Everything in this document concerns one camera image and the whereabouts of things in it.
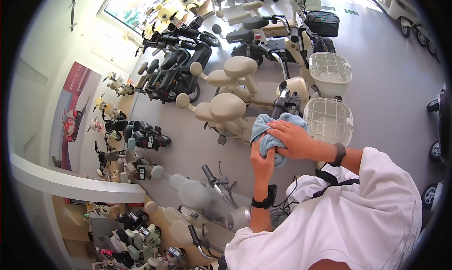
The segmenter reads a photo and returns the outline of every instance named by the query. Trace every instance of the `poster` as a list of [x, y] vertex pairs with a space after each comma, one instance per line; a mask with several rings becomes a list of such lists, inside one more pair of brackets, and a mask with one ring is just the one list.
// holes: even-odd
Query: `poster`
[[87, 113], [101, 75], [74, 62], [66, 78], [53, 118], [49, 164], [78, 172]]

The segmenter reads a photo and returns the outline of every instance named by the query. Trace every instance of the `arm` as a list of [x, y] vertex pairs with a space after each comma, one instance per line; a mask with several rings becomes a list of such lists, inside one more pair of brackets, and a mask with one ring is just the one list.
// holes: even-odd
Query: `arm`
[[[279, 138], [287, 149], [277, 148], [276, 152], [291, 159], [312, 159], [315, 161], [333, 162], [336, 158], [337, 148], [334, 144], [313, 140], [300, 126], [287, 121], [272, 121], [267, 124], [272, 129], [267, 132]], [[345, 148], [346, 155], [342, 160], [342, 167], [359, 175], [362, 149]]]
[[[259, 152], [260, 140], [265, 134], [263, 133], [260, 139], [251, 145], [251, 164], [254, 171], [254, 199], [256, 201], [263, 201], [268, 197], [268, 183], [273, 176], [275, 165], [275, 148], [271, 148], [267, 152], [267, 158], [262, 158]], [[262, 231], [272, 231], [272, 223], [270, 220], [270, 209], [253, 207], [251, 211], [250, 229], [253, 233]]]

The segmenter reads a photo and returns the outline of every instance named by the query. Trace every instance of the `showroom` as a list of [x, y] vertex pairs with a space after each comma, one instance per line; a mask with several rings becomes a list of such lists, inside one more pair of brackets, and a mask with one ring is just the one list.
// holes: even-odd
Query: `showroom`
[[[449, 155], [434, 41], [412, 0], [45, 0], [11, 86], [13, 186], [60, 269], [225, 270], [281, 119], [410, 176], [415, 246]], [[278, 151], [271, 231], [330, 186], [359, 191]]]

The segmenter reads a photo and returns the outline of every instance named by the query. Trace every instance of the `window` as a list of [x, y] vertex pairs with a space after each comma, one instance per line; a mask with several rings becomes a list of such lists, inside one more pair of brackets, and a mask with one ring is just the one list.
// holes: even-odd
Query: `window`
[[156, 17], [156, 12], [146, 14], [151, 8], [164, 0], [111, 0], [105, 12], [115, 17], [129, 28], [141, 34], [145, 22]]

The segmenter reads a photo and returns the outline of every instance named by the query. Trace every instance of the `black basket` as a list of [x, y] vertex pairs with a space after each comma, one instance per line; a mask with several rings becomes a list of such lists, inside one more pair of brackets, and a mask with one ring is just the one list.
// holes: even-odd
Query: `black basket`
[[306, 25], [319, 36], [337, 37], [339, 33], [339, 17], [326, 11], [311, 11], [306, 16]]

